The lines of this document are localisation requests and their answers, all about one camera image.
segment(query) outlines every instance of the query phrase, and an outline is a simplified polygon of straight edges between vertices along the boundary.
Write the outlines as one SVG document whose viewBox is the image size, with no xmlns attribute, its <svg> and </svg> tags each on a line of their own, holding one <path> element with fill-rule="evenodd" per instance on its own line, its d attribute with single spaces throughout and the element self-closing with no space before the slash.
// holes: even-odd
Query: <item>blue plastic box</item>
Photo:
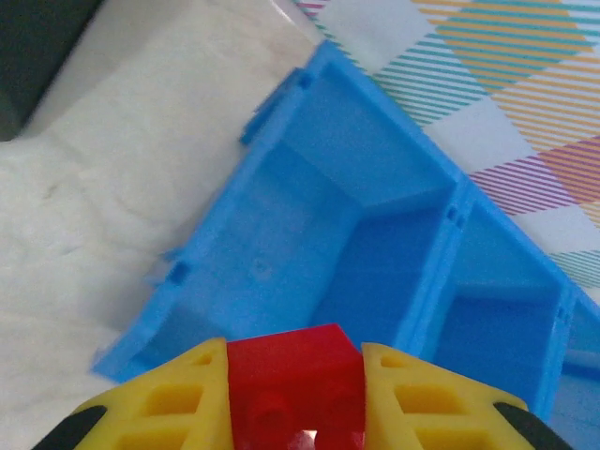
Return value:
<svg viewBox="0 0 600 450">
<path fill-rule="evenodd" d="M 214 336 L 339 323 L 549 418 L 591 301 L 334 45 L 241 141 L 247 157 L 97 372 L 123 382 Z"/>
</svg>

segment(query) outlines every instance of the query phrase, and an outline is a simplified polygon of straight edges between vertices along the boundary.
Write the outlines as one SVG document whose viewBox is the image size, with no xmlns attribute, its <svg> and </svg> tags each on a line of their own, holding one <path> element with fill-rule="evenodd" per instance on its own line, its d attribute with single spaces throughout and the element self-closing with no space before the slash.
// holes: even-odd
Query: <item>striped fabric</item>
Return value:
<svg viewBox="0 0 600 450">
<path fill-rule="evenodd" d="M 598 0 L 294 1 L 526 232 L 585 231 L 538 244 L 600 287 Z"/>
</svg>

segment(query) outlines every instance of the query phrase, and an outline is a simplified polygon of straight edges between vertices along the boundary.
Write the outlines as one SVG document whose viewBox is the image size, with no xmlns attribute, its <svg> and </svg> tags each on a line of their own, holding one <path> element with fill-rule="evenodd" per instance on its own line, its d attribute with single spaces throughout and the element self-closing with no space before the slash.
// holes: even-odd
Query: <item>yellow lattice piece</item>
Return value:
<svg viewBox="0 0 600 450">
<path fill-rule="evenodd" d="M 533 450 L 494 403 L 523 401 L 380 344 L 363 344 L 366 450 Z"/>
<path fill-rule="evenodd" d="M 105 415 L 76 450 L 233 450 L 224 338 L 90 399 Z"/>
</svg>

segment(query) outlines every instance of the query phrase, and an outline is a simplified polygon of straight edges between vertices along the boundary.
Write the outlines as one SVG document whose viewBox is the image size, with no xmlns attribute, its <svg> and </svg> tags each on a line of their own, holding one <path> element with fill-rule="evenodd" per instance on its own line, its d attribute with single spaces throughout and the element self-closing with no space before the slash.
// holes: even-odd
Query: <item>red lego brick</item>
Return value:
<svg viewBox="0 0 600 450">
<path fill-rule="evenodd" d="M 364 430 L 363 357 L 337 325 L 229 342 L 227 353 L 236 449 L 287 448 L 303 429 L 340 442 Z"/>
</svg>

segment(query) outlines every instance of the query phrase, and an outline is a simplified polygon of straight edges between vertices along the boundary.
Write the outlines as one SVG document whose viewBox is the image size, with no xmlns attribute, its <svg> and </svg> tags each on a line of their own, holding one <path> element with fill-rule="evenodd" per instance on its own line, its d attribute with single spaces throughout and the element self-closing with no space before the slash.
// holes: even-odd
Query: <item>white marble surface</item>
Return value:
<svg viewBox="0 0 600 450">
<path fill-rule="evenodd" d="M 140 310 L 143 275 L 309 38 L 269 0 L 107 0 L 29 129 L 0 143 L 3 448 L 110 386 L 86 374 L 95 349 Z"/>
</svg>

